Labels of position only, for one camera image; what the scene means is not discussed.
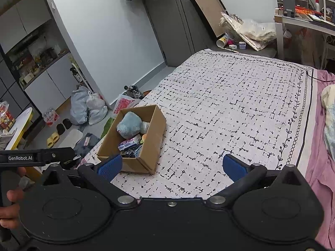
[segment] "blue gripper pad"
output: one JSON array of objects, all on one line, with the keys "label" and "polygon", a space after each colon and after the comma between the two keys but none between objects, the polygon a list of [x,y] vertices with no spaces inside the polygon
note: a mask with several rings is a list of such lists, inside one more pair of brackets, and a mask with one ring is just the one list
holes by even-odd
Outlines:
[{"label": "blue gripper pad", "polygon": [[227,176],[229,176],[232,181],[236,182],[248,173],[247,167],[249,167],[249,165],[234,156],[227,154],[223,157],[222,167]]},{"label": "blue gripper pad", "polygon": [[116,175],[121,172],[122,157],[110,157],[104,161],[104,164],[98,168],[97,174],[104,177],[108,182],[111,182]]}]

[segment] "pink sheet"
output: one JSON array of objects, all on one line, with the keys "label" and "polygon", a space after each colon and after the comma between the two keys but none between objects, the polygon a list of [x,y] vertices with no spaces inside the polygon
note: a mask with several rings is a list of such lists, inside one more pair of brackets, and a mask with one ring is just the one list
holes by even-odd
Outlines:
[{"label": "pink sheet", "polygon": [[[318,79],[335,80],[335,75],[319,70]],[[335,248],[335,163],[327,153],[323,140],[326,112],[321,105],[323,89],[335,82],[318,81],[317,106],[315,128],[313,134],[312,151],[309,157],[305,178],[320,200],[325,212],[324,221],[316,240],[326,248]]]}]

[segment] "bottle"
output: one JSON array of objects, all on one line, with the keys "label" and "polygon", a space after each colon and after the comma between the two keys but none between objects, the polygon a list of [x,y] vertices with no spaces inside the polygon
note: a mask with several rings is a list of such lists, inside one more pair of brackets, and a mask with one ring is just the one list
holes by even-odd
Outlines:
[{"label": "bottle", "polygon": [[320,12],[320,4],[319,4],[319,0],[315,0],[315,10],[317,12]]}]

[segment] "patterned bed cover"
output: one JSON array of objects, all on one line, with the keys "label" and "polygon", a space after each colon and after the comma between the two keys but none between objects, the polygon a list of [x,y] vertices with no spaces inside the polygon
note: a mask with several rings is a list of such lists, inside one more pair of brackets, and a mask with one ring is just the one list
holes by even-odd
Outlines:
[{"label": "patterned bed cover", "polygon": [[[140,106],[157,104],[167,120],[154,175],[112,181],[133,197],[202,197],[232,184],[227,153],[268,169],[306,173],[316,112],[317,70],[277,59],[209,49],[162,80]],[[103,140],[85,157],[98,163]]]}]

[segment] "gray door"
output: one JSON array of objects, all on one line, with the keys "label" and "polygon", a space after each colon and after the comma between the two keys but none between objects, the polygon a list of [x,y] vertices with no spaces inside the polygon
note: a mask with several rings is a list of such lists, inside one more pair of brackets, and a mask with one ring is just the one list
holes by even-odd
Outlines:
[{"label": "gray door", "polygon": [[176,0],[144,0],[167,66],[178,67],[192,52]]}]

